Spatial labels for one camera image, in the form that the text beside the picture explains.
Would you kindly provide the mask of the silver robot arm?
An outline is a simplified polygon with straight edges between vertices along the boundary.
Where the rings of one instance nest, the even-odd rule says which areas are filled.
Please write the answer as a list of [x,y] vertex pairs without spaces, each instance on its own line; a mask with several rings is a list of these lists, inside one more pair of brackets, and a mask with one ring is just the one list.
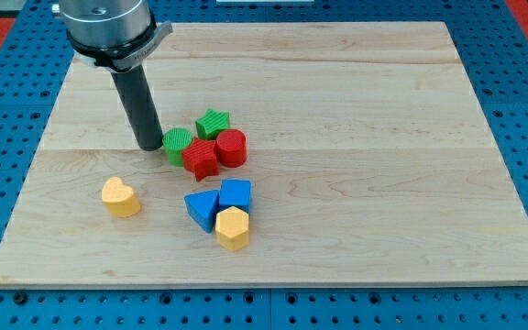
[[173,32],[171,23],[156,21],[146,0],[58,0],[51,11],[78,56],[113,73],[141,65]]

